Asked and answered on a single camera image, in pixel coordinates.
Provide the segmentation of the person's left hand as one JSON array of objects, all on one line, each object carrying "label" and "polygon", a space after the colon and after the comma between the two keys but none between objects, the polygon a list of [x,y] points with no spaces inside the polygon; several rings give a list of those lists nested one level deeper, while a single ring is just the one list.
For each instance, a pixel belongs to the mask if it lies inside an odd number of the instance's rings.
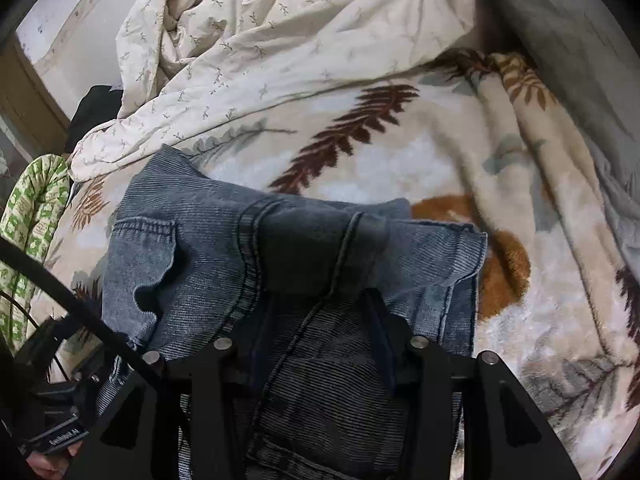
[{"label": "person's left hand", "polygon": [[62,454],[44,455],[31,452],[26,462],[41,479],[61,480],[70,466],[70,460],[77,455],[81,447],[82,441],[78,441],[66,448]]}]

